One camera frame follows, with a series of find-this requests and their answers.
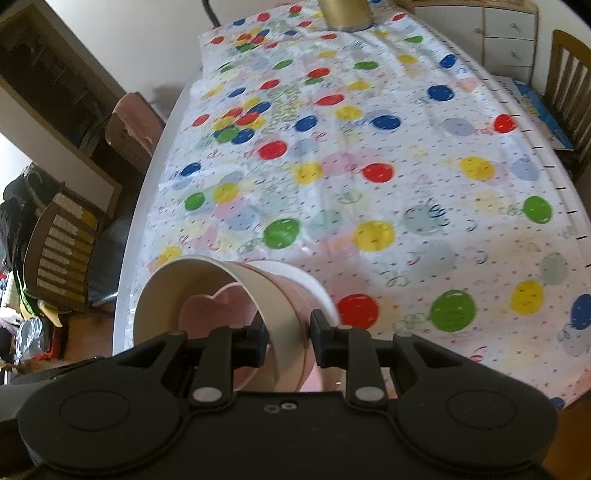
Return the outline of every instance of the tablecloth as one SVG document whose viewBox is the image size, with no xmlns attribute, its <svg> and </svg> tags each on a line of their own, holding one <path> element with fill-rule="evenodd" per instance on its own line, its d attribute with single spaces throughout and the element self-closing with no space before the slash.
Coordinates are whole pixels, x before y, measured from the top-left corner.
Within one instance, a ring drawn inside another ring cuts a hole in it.
<svg viewBox="0 0 591 480">
<path fill-rule="evenodd" d="M 275 259 L 320 280 L 344 323 L 410 330 L 572 402 L 591 387 L 591 295 L 558 192 L 448 45 L 385 0 L 372 9 L 353 34 L 309 0 L 202 35 L 127 344 L 167 260 Z"/>
</svg>

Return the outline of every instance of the gold object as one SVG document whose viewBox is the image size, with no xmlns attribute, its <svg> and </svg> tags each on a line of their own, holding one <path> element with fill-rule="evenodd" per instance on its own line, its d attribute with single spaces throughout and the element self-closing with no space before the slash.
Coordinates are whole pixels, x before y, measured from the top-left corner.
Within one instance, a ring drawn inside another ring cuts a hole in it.
<svg viewBox="0 0 591 480">
<path fill-rule="evenodd" d="M 357 32 L 374 24 L 368 0 L 319 0 L 319 5 L 331 30 Z"/>
</svg>

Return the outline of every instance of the chair backrest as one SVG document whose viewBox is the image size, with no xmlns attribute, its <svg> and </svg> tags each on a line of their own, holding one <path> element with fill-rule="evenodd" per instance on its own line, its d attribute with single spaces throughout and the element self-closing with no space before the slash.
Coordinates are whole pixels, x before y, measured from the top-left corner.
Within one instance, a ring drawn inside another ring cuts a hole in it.
<svg viewBox="0 0 591 480">
<path fill-rule="evenodd" d="M 25 254 L 25 292 L 57 307 L 88 311 L 86 272 L 97 235 L 50 203 L 35 225 Z"/>
<path fill-rule="evenodd" d="M 579 172 L 591 160 L 591 48 L 554 30 L 546 104 L 579 152 Z"/>
</svg>

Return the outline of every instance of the black cable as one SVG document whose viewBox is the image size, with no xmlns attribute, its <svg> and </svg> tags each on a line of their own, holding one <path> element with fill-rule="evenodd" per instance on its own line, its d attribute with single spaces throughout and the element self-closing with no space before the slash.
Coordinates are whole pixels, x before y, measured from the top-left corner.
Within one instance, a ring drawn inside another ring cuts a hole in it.
<svg viewBox="0 0 591 480">
<path fill-rule="evenodd" d="M 205 10 L 205 13 L 207 14 L 209 19 L 211 20 L 213 26 L 214 27 L 221 27 L 222 24 L 220 23 L 219 18 L 217 17 L 215 12 L 213 11 L 212 6 L 209 4 L 209 0 L 201 0 L 201 3 L 203 4 L 203 9 Z"/>
</svg>

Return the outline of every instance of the wall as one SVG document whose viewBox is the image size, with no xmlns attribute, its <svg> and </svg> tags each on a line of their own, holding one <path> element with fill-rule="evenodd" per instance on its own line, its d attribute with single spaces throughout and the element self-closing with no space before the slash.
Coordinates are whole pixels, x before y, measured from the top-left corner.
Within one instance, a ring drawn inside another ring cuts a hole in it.
<svg viewBox="0 0 591 480">
<path fill-rule="evenodd" d="M 532 86 L 539 93 L 544 93 L 552 54 L 552 32 L 564 30 L 591 47 L 591 29 L 561 0 L 534 2 L 539 10 L 540 30 Z"/>
<path fill-rule="evenodd" d="M 222 24 L 279 0 L 211 0 Z M 200 65 L 199 35 L 212 28 L 199 0 L 47 0 L 127 92 L 168 118 Z"/>
<path fill-rule="evenodd" d="M 0 133 L 0 202 L 6 185 L 17 178 L 29 163 L 31 159 Z"/>
</svg>

